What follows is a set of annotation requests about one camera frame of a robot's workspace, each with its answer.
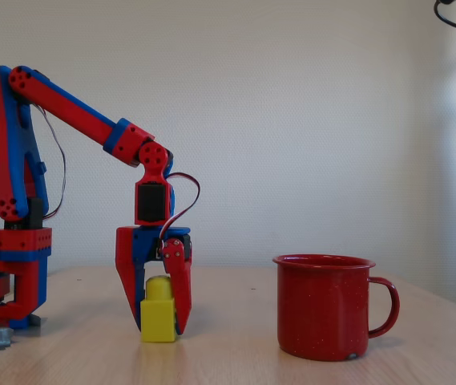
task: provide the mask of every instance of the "robotic arm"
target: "robotic arm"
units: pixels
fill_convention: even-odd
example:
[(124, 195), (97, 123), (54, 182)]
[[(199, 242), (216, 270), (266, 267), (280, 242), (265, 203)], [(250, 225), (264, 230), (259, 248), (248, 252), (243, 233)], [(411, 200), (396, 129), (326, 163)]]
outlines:
[[(128, 120), (114, 123), (28, 67), (0, 67), (0, 323), (27, 327), (32, 312), (46, 301), (47, 258), (51, 250), (44, 173), (30, 117), (30, 105), (60, 118), (125, 164), (145, 168), (135, 185), (135, 224), (118, 229), (115, 265), (131, 311), (140, 328), (140, 304), (145, 298), (144, 264), (163, 261), (170, 274), (176, 304), (176, 332), (182, 334), (192, 308), (189, 229), (170, 228), (184, 212), (173, 215), (174, 192), (167, 179), (172, 153), (154, 136)], [(2, 303), (15, 276), (14, 300)]]

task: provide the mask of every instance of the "table surface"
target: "table surface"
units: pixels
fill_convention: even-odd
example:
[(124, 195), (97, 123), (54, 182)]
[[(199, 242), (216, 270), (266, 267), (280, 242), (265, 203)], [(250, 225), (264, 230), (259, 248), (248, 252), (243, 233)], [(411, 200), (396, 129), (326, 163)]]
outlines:
[[(16, 332), (0, 351), (0, 384), (456, 384), (456, 304), (372, 273), (398, 288), (397, 324), (366, 356), (320, 363), (277, 345), (274, 268), (193, 268), (188, 327), (170, 344), (140, 342), (114, 268), (68, 269), (49, 278), (41, 329)], [(370, 301), (379, 326), (386, 288), (372, 285)]]

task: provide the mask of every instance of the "yellow toy block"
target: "yellow toy block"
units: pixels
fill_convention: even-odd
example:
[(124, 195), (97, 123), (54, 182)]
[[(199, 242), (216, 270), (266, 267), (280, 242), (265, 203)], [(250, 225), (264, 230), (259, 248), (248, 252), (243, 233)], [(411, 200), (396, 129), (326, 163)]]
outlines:
[(175, 307), (171, 279), (149, 278), (146, 299), (140, 303), (142, 342), (174, 342), (176, 340)]

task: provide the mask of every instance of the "wire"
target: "wire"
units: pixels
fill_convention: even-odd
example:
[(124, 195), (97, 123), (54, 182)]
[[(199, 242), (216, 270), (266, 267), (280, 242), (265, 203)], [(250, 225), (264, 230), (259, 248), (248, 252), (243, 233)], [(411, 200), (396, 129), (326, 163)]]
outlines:
[(67, 172), (66, 153), (62, 149), (62, 146), (60, 145), (59, 140), (57, 139), (57, 134), (55, 134), (53, 126), (51, 125), (50, 121), (48, 120), (48, 116), (46, 115), (46, 111), (44, 110), (44, 108), (38, 106), (37, 104), (34, 104), (34, 107), (39, 110), (39, 112), (42, 114), (42, 116), (44, 116), (44, 120), (46, 121), (46, 123), (48, 123), (48, 126), (50, 127), (50, 130), (51, 130), (51, 134), (53, 134), (53, 139), (56, 142), (57, 146), (59, 146), (59, 150), (60, 150), (60, 153), (62, 154), (62, 160), (64, 163), (64, 177), (63, 177), (63, 182), (62, 182), (62, 194), (60, 196), (60, 202), (55, 210), (53, 210), (51, 213), (42, 217), (42, 219), (46, 220), (46, 219), (50, 219), (50, 218), (54, 217), (55, 215), (57, 215), (57, 213), (59, 212), (60, 208), (62, 207), (62, 203), (64, 201), (64, 193), (66, 191), (66, 172)]
[(194, 182), (194, 184), (196, 185), (197, 187), (197, 195), (196, 195), (196, 198), (195, 200), (192, 202), (192, 204), (190, 206), (188, 206), (185, 210), (183, 210), (181, 213), (179, 214), (176, 214), (174, 217), (171, 217), (167, 220), (167, 222), (165, 222), (165, 224), (163, 225), (162, 229), (160, 230), (160, 235), (159, 235), (159, 250), (161, 251), (163, 249), (163, 236), (165, 235), (165, 233), (167, 232), (167, 230), (169, 229), (169, 227), (171, 227), (171, 225), (178, 219), (180, 218), (182, 215), (184, 215), (188, 210), (190, 210), (197, 202), (197, 200), (199, 199), (199, 195), (201, 194), (201, 185), (200, 183), (197, 181), (196, 178), (194, 178), (193, 176), (191, 175), (188, 175), (188, 174), (185, 174), (184, 172), (173, 172), (172, 174), (169, 174), (167, 176), (167, 178), (165, 179), (171, 179), (171, 178), (175, 178), (175, 177), (181, 177), (181, 178), (184, 178), (184, 179), (188, 179), (192, 182)]
[(440, 1), (439, 0), (436, 0), (436, 4), (434, 4), (434, 13), (436, 14), (436, 16), (438, 16), (438, 18), (444, 22), (445, 24), (448, 24), (449, 26), (453, 26), (454, 28), (456, 28), (456, 23), (455, 22), (451, 22), (448, 18), (445, 18), (444, 16), (442, 16), (440, 13), (439, 13), (439, 5), (440, 5)]

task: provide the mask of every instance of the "red mug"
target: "red mug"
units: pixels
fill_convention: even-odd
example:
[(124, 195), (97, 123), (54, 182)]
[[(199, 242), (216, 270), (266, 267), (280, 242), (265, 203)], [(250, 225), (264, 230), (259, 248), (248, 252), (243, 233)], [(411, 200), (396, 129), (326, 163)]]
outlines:
[[(361, 357), (369, 338), (383, 335), (397, 321), (397, 289), (369, 276), (372, 261), (323, 254), (282, 255), (277, 267), (277, 339), (283, 351), (317, 361)], [(385, 285), (391, 312), (369, 331), (369, 284)]]

